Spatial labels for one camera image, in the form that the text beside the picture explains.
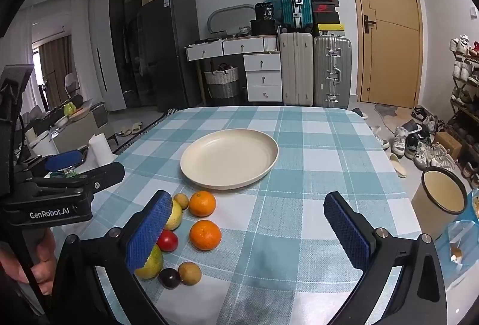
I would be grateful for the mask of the person's left hand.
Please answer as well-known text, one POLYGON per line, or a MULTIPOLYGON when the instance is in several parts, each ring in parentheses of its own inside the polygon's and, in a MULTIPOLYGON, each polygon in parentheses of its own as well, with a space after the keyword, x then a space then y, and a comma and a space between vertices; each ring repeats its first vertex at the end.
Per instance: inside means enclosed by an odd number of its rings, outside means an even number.
MULTIPOLYGON (((36 255, 39 262, 32 267, 32 274, 43 295, 50 295, 53 289, 56 259, 54 256, 55 239, 51 230, 43 230, 41 240, 36 245, 36 255)), ((25 272, 17 258, 5 246, 1 246, 1 265, 11 279, 29 284, 25 272)))

